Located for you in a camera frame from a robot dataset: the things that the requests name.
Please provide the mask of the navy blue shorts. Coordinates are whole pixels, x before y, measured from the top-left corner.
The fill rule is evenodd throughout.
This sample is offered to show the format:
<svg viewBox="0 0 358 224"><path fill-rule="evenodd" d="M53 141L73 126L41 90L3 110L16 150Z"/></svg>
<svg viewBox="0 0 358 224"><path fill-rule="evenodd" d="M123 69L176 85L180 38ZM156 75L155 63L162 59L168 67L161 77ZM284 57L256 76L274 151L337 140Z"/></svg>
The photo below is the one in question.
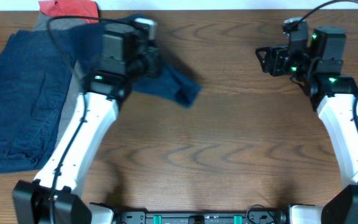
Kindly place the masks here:
<svg viewBox="0 0 358 224"><path fill-rule="evenodd" d="M165 60L161 53L160 76L142 76L135 18L138 16L76 26L68 31L73 53L86 73L85 91L105 95L117 100L119 105L132 91L138 91L190 107L201 86Z"/></svg>

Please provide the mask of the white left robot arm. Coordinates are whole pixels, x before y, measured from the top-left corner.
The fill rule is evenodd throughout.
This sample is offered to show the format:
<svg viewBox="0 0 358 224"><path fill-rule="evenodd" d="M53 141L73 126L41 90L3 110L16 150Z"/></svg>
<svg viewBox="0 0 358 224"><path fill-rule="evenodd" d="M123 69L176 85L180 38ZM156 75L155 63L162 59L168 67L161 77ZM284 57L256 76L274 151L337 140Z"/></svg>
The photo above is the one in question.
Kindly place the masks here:
<svg viewBox="0 0 358 224"><path fill-rule="evenodd" d="M140 77L162 69L154 44L157 23L144 17L100 23L95 47L83 50L89 63L75 111L52 156L32 182L19 181L12 196L19 223L117 223L112 208L85 204L85 180L101 141L117 120Z"/></svg>

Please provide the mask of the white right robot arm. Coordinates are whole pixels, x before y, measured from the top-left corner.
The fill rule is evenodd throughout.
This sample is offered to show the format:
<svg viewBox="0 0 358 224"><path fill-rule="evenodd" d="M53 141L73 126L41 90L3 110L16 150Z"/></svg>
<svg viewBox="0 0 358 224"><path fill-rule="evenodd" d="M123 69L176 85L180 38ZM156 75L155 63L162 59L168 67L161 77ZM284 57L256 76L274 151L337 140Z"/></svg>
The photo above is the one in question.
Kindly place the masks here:
<svg viewBox="0 0 358 224"><path fill-rule="evenodd" d="M340 170L342 190L325 206L289 205L277 223L358 223L358 87L342 75L346 33L340 27L319 26L309 33L305 20L283 23L288 43L258 48L265 73L289 75L310 99L326 128Z"/></svg>

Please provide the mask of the red folded garment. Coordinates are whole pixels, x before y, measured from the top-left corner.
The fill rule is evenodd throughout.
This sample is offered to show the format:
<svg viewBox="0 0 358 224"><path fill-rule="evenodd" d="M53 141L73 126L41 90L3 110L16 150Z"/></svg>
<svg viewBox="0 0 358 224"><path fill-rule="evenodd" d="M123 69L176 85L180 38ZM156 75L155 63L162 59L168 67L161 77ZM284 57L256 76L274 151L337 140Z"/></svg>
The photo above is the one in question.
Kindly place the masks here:
<svg viewBox="0 0 358 224"><path fill-rule="evenodd" d="M90 0L44 0L39 1L40 12L51 16L99 17L98 5Z"/></svg>

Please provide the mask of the grey folded garment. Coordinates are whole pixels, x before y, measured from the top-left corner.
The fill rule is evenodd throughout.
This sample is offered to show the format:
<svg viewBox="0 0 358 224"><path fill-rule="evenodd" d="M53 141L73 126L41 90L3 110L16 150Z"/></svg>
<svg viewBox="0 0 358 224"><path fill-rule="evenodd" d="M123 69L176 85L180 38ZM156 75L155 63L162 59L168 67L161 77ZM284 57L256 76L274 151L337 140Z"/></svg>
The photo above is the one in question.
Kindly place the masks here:
<svg viewBox="0 0 358 224"><path fill-rule="evenodd" d="M40 31L47 29L47 21L50 19L50 16L47 16L43 13L39 13L38 18L35 22L33 31ZM82 19L59 19L51 23L52 29L66 30L71 29L75 26L85 25L86 22ZM60 116L57 140L55 147L59 145L61 138L63 137L68 125L70 124L71 118L74 115L76 100L81 91L79 80L84 77L82 72L81 65L78 61L75 62L75 74L72 75L68 93L62 108L62 113Z"/></svg>

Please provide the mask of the navy folded shorts on pile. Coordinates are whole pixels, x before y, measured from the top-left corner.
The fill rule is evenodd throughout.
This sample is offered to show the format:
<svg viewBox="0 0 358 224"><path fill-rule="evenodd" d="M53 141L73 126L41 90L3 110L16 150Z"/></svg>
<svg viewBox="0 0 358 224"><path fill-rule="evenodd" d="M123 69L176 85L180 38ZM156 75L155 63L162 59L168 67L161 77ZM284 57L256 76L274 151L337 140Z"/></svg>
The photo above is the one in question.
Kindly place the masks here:
<svg viewBox="0 0 358 224"><path fill-rule="evenodd" d="M49 160L71 77L47 32L10 36L0 53L0 173Z"/></svg>

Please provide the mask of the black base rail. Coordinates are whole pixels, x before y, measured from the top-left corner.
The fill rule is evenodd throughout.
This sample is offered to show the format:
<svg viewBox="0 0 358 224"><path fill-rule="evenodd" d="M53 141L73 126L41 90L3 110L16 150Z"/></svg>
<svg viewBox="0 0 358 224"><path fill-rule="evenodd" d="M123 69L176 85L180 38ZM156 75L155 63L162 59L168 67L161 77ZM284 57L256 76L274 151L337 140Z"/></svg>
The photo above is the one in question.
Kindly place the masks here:
<svg viewBox="0 0 358 224"><path fill-rule="evenodd" d="M118 210L103 203L88 205L92 223L116 224L286 224L288 211L253 205L242 212L149 212Z"/></svg>

